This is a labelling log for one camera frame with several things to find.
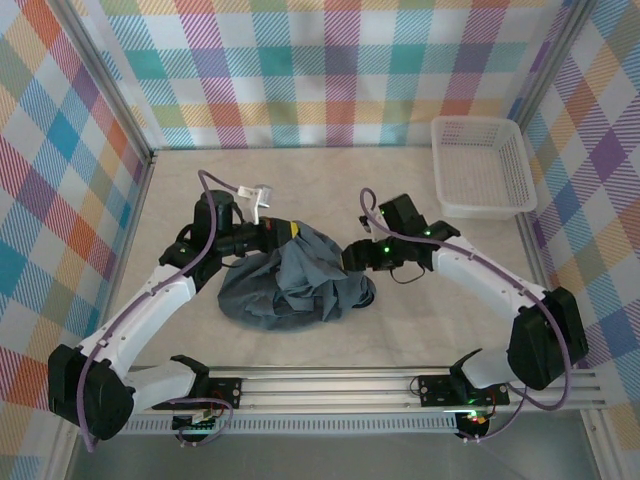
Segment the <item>grey t-shirt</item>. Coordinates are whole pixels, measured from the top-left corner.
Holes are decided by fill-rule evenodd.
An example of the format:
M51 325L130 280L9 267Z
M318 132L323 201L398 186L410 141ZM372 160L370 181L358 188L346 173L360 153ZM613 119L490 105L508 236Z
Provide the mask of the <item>grey t-shirt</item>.
M342 270L343 249L302 223L298 235L271 253L236 261L217 295L221 312L250 328L294 332L343 319L370 306L374 282Z

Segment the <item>white plastic mesh basket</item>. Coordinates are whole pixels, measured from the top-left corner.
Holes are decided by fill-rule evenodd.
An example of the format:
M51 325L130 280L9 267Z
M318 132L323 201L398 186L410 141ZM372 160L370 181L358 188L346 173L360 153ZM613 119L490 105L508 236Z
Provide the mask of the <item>white plastic mesh basket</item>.
M431 149L436 195L445 216L508 220L537 207L522 132L514 121L436 117Z

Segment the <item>left green circuit board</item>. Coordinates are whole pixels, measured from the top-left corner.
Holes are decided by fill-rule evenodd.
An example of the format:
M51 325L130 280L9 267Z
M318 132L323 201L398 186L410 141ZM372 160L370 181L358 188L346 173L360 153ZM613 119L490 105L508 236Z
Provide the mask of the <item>left green circuit board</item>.
M171 430L190 435L206 435L215 432L221 426L221 421L214 415L202 412L189 413L178 411L172 416Z

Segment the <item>right circuit board with lights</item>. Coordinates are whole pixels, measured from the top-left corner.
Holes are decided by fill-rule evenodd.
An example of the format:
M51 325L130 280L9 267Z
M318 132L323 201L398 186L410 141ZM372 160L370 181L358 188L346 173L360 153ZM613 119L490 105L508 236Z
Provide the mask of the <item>right circuit board with lights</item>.
M476 411L455 414L456 426L460 434L484 436L489 431L491 413Z

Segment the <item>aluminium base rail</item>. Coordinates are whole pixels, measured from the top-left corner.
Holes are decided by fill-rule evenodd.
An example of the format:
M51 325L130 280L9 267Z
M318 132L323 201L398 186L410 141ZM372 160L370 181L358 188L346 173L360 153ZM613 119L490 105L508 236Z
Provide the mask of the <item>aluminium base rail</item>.
M398 413L423 408L433 412L510 412L522 403L506 386L510 404L493 407L422 407L417 377L448 375L446 368L220 368L210 377L242 379L242 414Z

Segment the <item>left aluminium corner post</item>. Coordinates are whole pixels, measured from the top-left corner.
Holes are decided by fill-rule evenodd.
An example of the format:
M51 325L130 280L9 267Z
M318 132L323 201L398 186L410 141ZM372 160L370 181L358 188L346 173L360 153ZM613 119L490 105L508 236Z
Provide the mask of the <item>left aluminium corner post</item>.
M132 141L134 148L147 164L152 164L154 160L153 149L146 140L103 56L86 30L71 0L50 0L50 3L52 7L57 8L60 20L71 37L72 43L79 51L85 67L104 94L107 103L121 123L124 132Z

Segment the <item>aluminium corner post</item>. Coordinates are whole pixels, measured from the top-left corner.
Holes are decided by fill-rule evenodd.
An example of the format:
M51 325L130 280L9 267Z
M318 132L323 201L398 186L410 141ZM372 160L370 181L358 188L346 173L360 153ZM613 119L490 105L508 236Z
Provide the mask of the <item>aluminium corner post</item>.
M147 164L152 164L154 160L153 149L146 140L103 56L86 30L71 0L50 0L50 3L52 7L57 8L60 20L71 37L72 43L79 51L85 67L104 94L107 103L121 123L124 132L132 141L134 148Z
M522 132L526 130L542 102L547 90L558 74L571 46L579 36L586 21L596 7L598 0L571 0L565 10L563 22L554 21L552 30L554 35L547 44L542 56L537 55L533 65L537 70L530 81L526 81L524 92L520 94L514 104L508 118L513 120Z

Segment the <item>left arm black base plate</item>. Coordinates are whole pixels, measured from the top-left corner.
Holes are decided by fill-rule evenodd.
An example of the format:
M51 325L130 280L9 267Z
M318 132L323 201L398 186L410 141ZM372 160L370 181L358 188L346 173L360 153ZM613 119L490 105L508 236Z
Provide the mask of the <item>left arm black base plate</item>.
M198 380L192 388L195 398L224 400L234 408L240 406L242 379L236 377L208 377Z

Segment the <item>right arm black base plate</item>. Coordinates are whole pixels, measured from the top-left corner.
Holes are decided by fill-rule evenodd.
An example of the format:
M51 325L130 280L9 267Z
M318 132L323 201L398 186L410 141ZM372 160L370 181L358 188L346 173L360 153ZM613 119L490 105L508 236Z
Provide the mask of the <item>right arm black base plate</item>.
M478 389L466 380L451 375L421 375L417 380L422 407L493 407L510 404L509 393L504 384Z

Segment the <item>right aluminium corner post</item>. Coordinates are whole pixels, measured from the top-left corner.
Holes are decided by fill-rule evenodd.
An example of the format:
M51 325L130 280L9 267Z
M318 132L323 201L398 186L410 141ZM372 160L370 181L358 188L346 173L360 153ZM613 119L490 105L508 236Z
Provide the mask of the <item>right aluminium corner post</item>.
M522 132L526 130L542 102L547 90L558 74L571 46L579 36L586 21L596 7L598 0L571 0L565 10L563 22L554 21L552 30L554 35L547 44L542 56L537 55L533 65L537 70L530 81L526 81L524 92L520 94L514 104L508 118L513 120Z

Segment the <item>aluminium frame leg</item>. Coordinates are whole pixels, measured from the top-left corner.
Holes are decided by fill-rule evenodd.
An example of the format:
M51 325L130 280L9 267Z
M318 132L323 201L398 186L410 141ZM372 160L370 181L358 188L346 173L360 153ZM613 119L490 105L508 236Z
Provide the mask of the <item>aluminium frame leg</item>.
M53 449L43 480L65 480L71 464L77 433L59 439Z
M602 412L583 409L580 414L600 480L618 480L617 467Z

